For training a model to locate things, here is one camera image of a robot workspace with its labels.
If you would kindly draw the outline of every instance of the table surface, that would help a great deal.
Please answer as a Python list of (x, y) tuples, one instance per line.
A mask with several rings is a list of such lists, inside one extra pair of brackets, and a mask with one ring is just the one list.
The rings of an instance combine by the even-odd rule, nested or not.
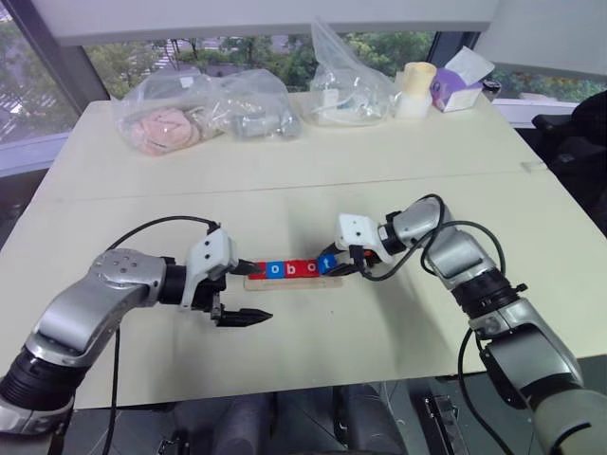
[[(405, 147), (410, 137), (421, 141), (413, 127), (408, 129), (410, 125), (392, 122), (348, 130), (351, 133), (334, 131), (341, 138), (331, 139), (335, 149), (324, 148), (322, 155), (318, 149), (309, 150), (319, 162), (326, 156), (322, 183), (317, 174), (291, 173), (294, 165), (288, 158), (279, 163), (288, 168), (285, 174), (295, 178), (292, 182), (279, 181), (284, 176), (268, 170), (282, 151), (313, 173), (314, 163), (300, 160), (304, 149), (298, 141), (269, 142), (266, 148), (265, 142), (232, 143), (220, 138), (212, 148), (166, 160), (136, 155), (114, 137), (108, 105), (95, 103), (83, 115), (0, 253), (4, 292), (0, 308), (6, 315), (0, 322), (0, 370), (9, 366), (51, 299), (79, 279), (107, 245), (142, 222), (170, 214), (205, 216), (222, 222), (241, 257), (309, 258), (332, 241), (339, 212), (380, 220), (428, 192), (443, 195), (456, 218), (493, 230), (506, 251), (508, 277), (529, 285), (525, 295), (574, 354), (605, 353), (607, 242), (550, 172), (528, 172), (520, 166), (537, 157), (483, 101), (477, 106), (480, 112), (462, 112), (459, 117), (432, 113), (428, 121), (437, 125), (435, 136), (449, 130), (442, 125), (450, 122), (460, 122), (469, 136), (452, 137), (449, 148), (417, 150), (421, 157)], [(489, 140), (484, 132), (491, 128)], [(98, 157), (101, 146), (93, 147), (91, 141), (96, 132), (103, 132), (104, 141), (113, 144), (107, 151), (112, 162)], [(301, 141), (320, 145), (320, 138), (330, 138), (329, 133), (306, 128)], [(361, 163), (363, 151), (355, 145), (366, 134), (377, 139), (374, 153), (364, 151), (373, 158), (368, 158), (369, 166), (356, 168), (331, 157), (335, 153), (345, 160), (352, 148), (353, 161)], [(434, 140), (429, 130), (426, 136)], [(92, 148), (86, 149), (85, 142)], [(400, 149), (394, 142), (402, 144)], [(505, 149), (505, 143), (511, 149)], [(398, 154), (405, 149), (406, 158)], [(232, 160), (224, 152), (234, 155)], [(236, 160), (237, 153), (245, 158)], [(482, 166), (469, 163), (468, 154), (483, 153), (488, 157), (480, 160)], [(414, 167), (382, 167), (378, 163), (386, 155), (403, 165), (414, 161), (425, 170), (415, 174)], [(246, 175), (241, 162), (256, 163), (259, 171), (246, 185), (232, 178), (234, 172)], [(446, 162), (457, 164), (458, 171), (451, 173)], [(187, 191), (174, 191), (170, 183), (187, 180), (182, 173), (189, 173), (194, 163), (211, 180), (191, 181)], [(342, 165), (348, 174), (341, 173)], [(388, 171), (393, 173), (379, 178), (380, 172)], [(164, 178), (157, 185), (154, 178), (147, 178), (160, 173)], [(352, 181), (331, 182), (340, 175)], [(183, 261), (203, 235), (201, 226), (174, 222), (141, 232), (126, 246)], [(482, 235), (478, 239), (492, 251)], [(450, 374), (455, 372), (457, 349), (467, 328), (454, 299), (420, 269), (417, 258), (387, 282), (352, 276), (335, 289), (253, 292), (244, 289), (242, 277), (229, 277), (222, 298), (229, 309), (257, 307), (274, 318), (246, 329), (219, 329), (206, 314), (162, 305), (134, 310), (124, 318), (120, 405)], [(78, 408), (109, 404), (112, 353), (110, 343), (79, 388)], [(482, 368), (469, 350), (465, 369)]]

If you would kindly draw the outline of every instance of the plastic bag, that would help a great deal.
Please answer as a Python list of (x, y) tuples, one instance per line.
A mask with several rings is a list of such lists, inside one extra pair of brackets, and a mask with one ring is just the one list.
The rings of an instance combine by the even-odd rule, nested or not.
[(301, 124), (283, 82), (265, 69), (224, 78), (200, 79), (192, 87), (200, 98), (215, 96), (211, 128), (239, 138), (296, 137)]
[(319, 66), (303, 105), (306, 118), (322, 126), (362, 126), (394, 114), (395, 84), (365, 66), (320, 18), (312, 23), (312, 41)]
[(193, 93), (198, 70), (161, 69), (122, 100), (112, 100), (122, 137), (149, 155), (165, 155), (217, 136), (208, 122), (208, 99)]

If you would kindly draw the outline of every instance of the window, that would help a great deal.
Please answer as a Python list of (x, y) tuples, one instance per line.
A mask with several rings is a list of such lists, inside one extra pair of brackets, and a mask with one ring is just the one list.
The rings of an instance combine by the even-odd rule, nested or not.
[[(363, 62), (393, 77), (406, 62), (426, 60), (434, 32), (345, 33), (341, 38)], [(265, 68), (281, 78), (289, 91), (299, 92), (308, 89), (317, 66), (310, 35), (175, 39), (85, 49), (105, 88), (116, 98), (163, 67), (197, 67), (214, 77)]]
[(496, 69), (491, 79), (502, 84), (498, 98), (582, 102), (607, 90), (607, 83), (560, 78), (527, 71)]
[(77, 119), (0, 4), (0, 143), (63, 133)]

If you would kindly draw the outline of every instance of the robotic arm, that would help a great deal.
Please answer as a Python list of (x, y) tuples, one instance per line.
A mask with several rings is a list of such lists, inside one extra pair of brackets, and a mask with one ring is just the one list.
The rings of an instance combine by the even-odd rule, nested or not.
[(373, 279), (368, 268), (391, 264), (393, 255), (408, 248), (425, 247), (433, 273), (468, 315), (470, 329), (488, 341), (480, 356), (497, 392), (510, 406), (532, 410), (546, 453), (603, 453), (607, 397), (583, 387), (573, 354), (519, 296), (526, 286), (510, 285), (476, 240), (456, 227), (466, 223), (453, 222), (433, 195), (390, 213), (383, 225), (342, 214), (335, 243), (324, 253), (347, 253), (328, 274), (360, 272)]
[(257, 309), (226, 311), (219, 300), (227, 273), (257, 271), (255, 264), (238, 259), (234, 241), (221, 228), (192, 248), (186, 265), (132, 249), (102, 253), (47, 307), (1, 379), (0, 433), (38, 435), (59, 426), (87, 371), (133, 308), (175, 304), (210, 313), (223, 327), (271, 318)]

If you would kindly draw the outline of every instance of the purple tissue box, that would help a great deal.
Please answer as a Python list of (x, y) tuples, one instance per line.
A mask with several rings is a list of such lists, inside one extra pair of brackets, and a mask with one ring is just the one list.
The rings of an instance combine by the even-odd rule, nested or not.
[(442, 112), (472, 107), (482, 90), (483, 85), (480, 82), (466, 85), (457, 73), (447, 68), (436, 70), (436, 76), (430, 86), (432, 104)]

